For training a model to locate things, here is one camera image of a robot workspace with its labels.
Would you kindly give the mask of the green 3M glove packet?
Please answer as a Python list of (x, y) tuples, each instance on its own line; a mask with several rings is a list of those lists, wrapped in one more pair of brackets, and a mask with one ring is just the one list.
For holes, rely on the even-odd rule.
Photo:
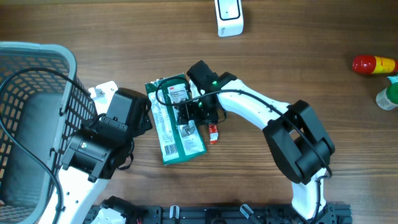
[(206, 152), (205, 143), (194, 121), (178, 125), (178, 111), (164, 103), (179, 103), (190, 99), (185, 75), (168, 77), (165, 83), (155, 80), (146, 83), (147, 96), (151, 101), (151, 111), (157, 130), (163, 164), (177, 164), (189, 161)]

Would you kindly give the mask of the light green wipes packet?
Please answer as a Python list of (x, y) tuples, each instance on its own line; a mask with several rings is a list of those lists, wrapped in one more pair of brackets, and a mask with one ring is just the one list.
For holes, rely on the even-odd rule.
[(387, 77), (387, 79), (390, 81), (391, 84), (398, 83), (398, 75), (389, 76)]

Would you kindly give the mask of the red sachet packet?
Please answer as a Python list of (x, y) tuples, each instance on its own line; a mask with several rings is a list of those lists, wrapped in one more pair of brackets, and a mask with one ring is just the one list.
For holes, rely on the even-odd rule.
[(209, 134), (210, 134), (210, 144), (216, 144), (218, 142), (218, 129), (216, 124), (209, 125)]

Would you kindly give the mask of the chilli sauce bottle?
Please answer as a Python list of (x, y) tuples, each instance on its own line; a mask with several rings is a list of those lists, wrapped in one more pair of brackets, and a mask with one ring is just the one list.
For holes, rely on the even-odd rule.
[(397, 60), (374, 55), (358, 55), (353, 59), (352, 68), (360, 74), (372, 75), (397, 72)]

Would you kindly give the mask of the green lid jar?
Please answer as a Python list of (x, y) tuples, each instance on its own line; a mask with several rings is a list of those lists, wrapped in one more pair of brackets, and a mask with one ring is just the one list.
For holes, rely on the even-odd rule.
[(376, 104), (383, 110), (397, 108), (397, 83), (380, 91), (376, 96)]

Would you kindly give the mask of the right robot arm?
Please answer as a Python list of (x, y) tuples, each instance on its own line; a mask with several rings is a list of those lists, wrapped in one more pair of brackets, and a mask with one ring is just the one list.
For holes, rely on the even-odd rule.
[(326, 206), (323, 181), (332, 177), (335, 145), (313, 108), (303, 100), (289, 104), (266, 97), (229, 72), (218, 75), (202, 60), (187, 76), (193, 98), (178, 103), (178, 122), (216, 123), (216, 111), (223, 109), (257, 126), (275, 164), (292, 183), (293, 209), (305, 221), (317, 223)]

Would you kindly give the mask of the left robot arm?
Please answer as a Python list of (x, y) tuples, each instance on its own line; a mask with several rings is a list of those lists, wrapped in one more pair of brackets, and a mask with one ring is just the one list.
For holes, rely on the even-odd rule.
[(132, 156), (134, 138), (150, 130), (150, 99), (106, 82), (89, 89), (95, 116), (67, 140), (58, 181), (40, 223), (83, 223), (114, 171)]

